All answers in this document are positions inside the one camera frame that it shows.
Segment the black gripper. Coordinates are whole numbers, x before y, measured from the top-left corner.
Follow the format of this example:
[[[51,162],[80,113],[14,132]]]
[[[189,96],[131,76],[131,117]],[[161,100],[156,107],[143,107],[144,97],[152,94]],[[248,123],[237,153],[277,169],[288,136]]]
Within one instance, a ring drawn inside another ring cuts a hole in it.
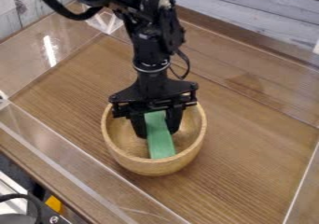
[[[165,123],[169,133],[179,130],[183,109],[197,103],[197,83],[175,80],[165,72],[157,74],[139,73],[137,79],[131,86],[113,93],[108,102],[112,104],[115,118],[131,117],[131,124],[139,138],[147,138],[144,115],[165,111]]]

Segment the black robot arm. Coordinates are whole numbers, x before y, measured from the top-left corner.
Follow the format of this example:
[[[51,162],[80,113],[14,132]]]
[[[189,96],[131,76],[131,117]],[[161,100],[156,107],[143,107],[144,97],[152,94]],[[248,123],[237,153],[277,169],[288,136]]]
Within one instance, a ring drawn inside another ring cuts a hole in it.
[[[169,78],[173,72],[171,57],[189,58],[180,47],[185,30],[179,22],[176,0],[76,0],[88,6],[75,13],[59,0],[43,0],[61,16],[75,21],[91,19],[103,8],[109,8],[123,21],[133,46],[133,68],[137,78],[132,85],[112,94],[112,115],[125,117],[137,137],[147,136],[145,115],[161,111],[169,133],[179,130],[184,109],[197,103],[197,84],[184,74]]]

